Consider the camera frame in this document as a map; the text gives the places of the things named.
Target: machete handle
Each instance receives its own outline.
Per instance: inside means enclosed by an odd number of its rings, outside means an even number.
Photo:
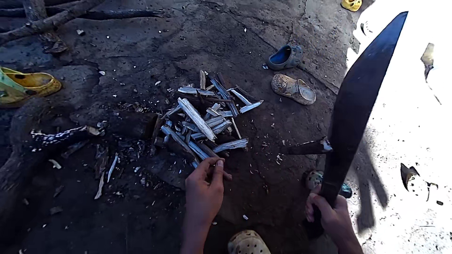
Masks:
[[[306,234],[310,240],[319,238],[324,232],[321,223],[322,213],[316,205],[313,204],[312,208],[314,209],[314,221],[309,222],[307,219],[303,221],[303,226],[306,229]]]

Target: log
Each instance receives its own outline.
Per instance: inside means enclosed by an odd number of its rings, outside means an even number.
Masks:
[[[47,15],[53,16],[65,11],[59,7],[46,7]],[[86,14],[80,15],[78,19],[130,19],[130,18],[162,18],[165,12],[163,9],[125,9],[125,10],[91,10]],[[0,9],[0,17],[8,18],[24,18],[25,10],[23,8],[16,9]]]
[[[51,5],[61,5],[69,2],[73,2],[75,0],[45,0],[46,6]],[[0,8],[2,9],[11,9],[11,8],[20,8],[22,7],[22,1],[19,0],[2,0],[0,1]]]
[[[24,198],[23,190],[30,185],[40,164],[50,155],[80,141],[79,138],[85,140],[91,136],[88,132],[85,135],[79,132],[77,135],[70,135],[71,137],[62,135],[63,140],[59,140],[61,142],[44,146],[42,141],[48,141],[48,138],[44,138],[48,135],[38,134],[38,138],[33,138],[30,133],[33,129],[39,129],[41,122],[48,122],[55,115],[52,106],[45,99],[33,98],[16,112],[11,121],[9,139],[13,151],[0,168],[0,253],[22,230],[24,218],[21,215],[26,209],[20,205]]]
[[[8,31],[6,33],[0,33],[0,46],[13,40],[56,29],[76,17],[85,14],[87,10],[98,6],[104,1],[105,0],[83,0],[78,5],[74,5],[52,17],[28,22],[18,29]]]
[[[24,12],[28,21],[39,21],[48,18],[44,0],[23,0]],[[44,44],[44,52],[58,54],[67,50],[66,44],[60,39],[55,31],[46,31],[39,35]]]

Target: bark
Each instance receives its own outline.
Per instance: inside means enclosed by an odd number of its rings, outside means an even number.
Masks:
[[[23,4],[24,12],[29,21],[39,21],[48,18],[44,0],[23,0]],[[44,32],[39,37],[44,44],[44,52],[46,53],[58,54],[67,50],[67,46],[55,31]]]
[[[30,35],[43,33],[48,30],[56,29],[59,26],[75,19],[76,17],[86,14],[86,11],[98,6],[105,0],[83,0],[78,5],[74,5],[67,10],[60,12],[52,17],[44,20],[28,22],[18,29],[0,33],[0,45],[7,42],[24,38]]]
[[[46,7],[47,15],[53,16],[65,9],[58,7]],[[161,18],[165,12],[163,9],[126,9],[126,10],[91,10],[87,11],[78,19],[93,19],[93,20],[107,20],[107,19],[129,19],[129,18]],[[23,8],[16,9],[0,9],[0,17],[8,18],[24,18],[25,10]]]

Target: concrete floor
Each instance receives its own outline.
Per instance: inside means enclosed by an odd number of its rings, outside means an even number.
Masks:
[[[252,71],[252,83],[268,86],[271,75],[257,73],[264,58],[286,43],[299,44],[304,51],[300,70],[290,70],[287,74],[311,81],[318,101],[313,109],[300,110],[297,120],[281,119],[287,125],[276,134],[301,142],[301,137],[316,136],[305,122],[320,122],[324,130],[327,128],[334,93],[348,68],[392,18],[409,10],[363,144],[347,178],[356,193],[348,200],[350,215],[367,254],[449,253],[452,250],[451,215],[448,213],[451,209],[450,173],[446,172],[445,152],[450,138],[437,134],[446,133],[449,126],[444,117],[450,112],[450,103],[445,98],[448,91],[438,85],[446,79],[441,70],[434,75],[436,70],[432,70],[431,78],[436,80],[430,82],[432,89],[429,89],[424,79],[424,66],[419,60],[428,42],[433,40],[441,47],[445,40],[435,36],[439,29],[430,28],[431,22],[422,22],[422,8],[416,8],[408,1],[394,5],[387,0],[365,0],[356,13],[341,8],[338,0],[141,0],[133,3],[108,0],[98,9],[146,7],[165,8],[171,17],[103,22],[76,19],[58,30],[71,47],[70,54],[52,58],[41,53],[37,40],[26,38],[1,47],[0,63],[25,71],[66,65],[94,66],[106,71],[107,75],[100,77],[98,85],[89,87],[94,97],[88,100],[112,100],[111,92],[104,92],[110,87],[118,98],[130,97],[131,91],[119,86],[118,80],[136,87],[140,93],[138,98],[147,99],[144,86],[147,82],[164,79],[177,87],[196,77],[186,74],[187,71],[196,73],[199,68],[206,71],[231,68],[237,73],[241,71],[239,76],[245,78],[243,72]],[[17,19],[0,21],[4,26],[23,24],[23,20]],[[361,23],[372,27],[373,32],[364,35]],[[421,38],[418,36],[420,28],[423,31]],[[76,36],[76,29],[84,29],[87,35]],[[220,37],[223,31],[230,34]],[[439,63],[444,71],[449,66],[447,57],[443,58],[446,60]],[[252,94],[264,96],[268,103],[278,103],[279,97],[268,87],[255,87],[254,84],[245,86]],[[442,104],[437,102],[432,91]],[[81,101],[74,104],[80,106],[78,110],[86,106]],[[297,107],[295,103],[284,105],[287,112]],[[8,123],[10,118],[10,113],[3,113],[0,119]],[[287,129],[306,134],[283,133]],[[320,168],[323,159],[320,156],[318,160]],[[309,165],[309,160],[299,163]],[[426,181],[438,184],[440,197],[437,200],[443,201],[444,205],[425,202],[408,193],[400,180],[400,163],[415,166]],[[283,253],[294,249],[277,250]],[[334,252],[334,246],[324,237],[311,242],[309,249],[316,253]]]

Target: dirt ground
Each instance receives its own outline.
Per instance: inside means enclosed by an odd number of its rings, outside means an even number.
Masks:
[[[107,0],[97,9],[164,8],[165,18],[76,19],[58,30],[70,47],[68,52],[59,57],[45,55],[37,37],[24,38],[0,48],[0,64],[24,72],[48,72],[61,80],[63,90],[47,97],[64,108],[60,120],[48,123],[54,127],[120,122],[128,113],[118,104],[126,102],[140,102],[151,113],[161,112],[177,101],[167,89],[196,84],[200,69],[222,72],[264,103],[236,120],[242,135],[250,138],[250,149],[231,151],[226,160],[234,179],[225,183],[223,205],[209,231],[205,253],[226,253],[229,238],[242,229],[261,234],[272,253],[308,253],[312,248],[301,226],[308,191],[300,179],[305,170],[323,169],[325,158],[284,155],[279,165],[276,156],[282,140],[290,145],[326,136],[335,92],[347,70],[347,50],[358,53],[360,47],[352,31],[372,3],[364,1],[358,12],[351,13],[332,0]],[[0,19],[2,28],[23,23],[23,19]],[[86,35],[78,36],[77,29]],[[264,70],[265,57],[288,42],[303,47],[300,67]],[[317,101],[303,106],[276,95],[269,85],[276,73],[306,81]],[[0,164],[9,157],[13,115],[14,110],[0,111]],[[138,142],[145,145],[140,157],[136,156]],[[269,146],[262,147],[264,142]],[[96,144],[110,148],[109,165],[115,152],[124,154],[120,170],[114,171],[99,200],[94,200]],[[147,156],[149,147],[145,140],[107,129],[105,137],[92,140],[69,159],[55,155],[62,169],[53,169],[50,162],[38,166],[24,194],[29,205],[18,220],[14,238],[2,243],[5,253],[20,249],[48,254],[177,253],[184,216],[183,182],[193,169],[171,151]],[[378,199],[386,207],[389,194],[365,146],[355,163],[359,166],[352,166],[353,177],[348,181],[360,213],[351,216],[361,232],[375,225],[372,206]],[[142,178],[147,185],[141,184]],[[64,186],[63,191],[54,198],[59,186]],[[63,211],[50,216],[49,209],[55,206]],[[315,250],[335,251],[330,243]]]

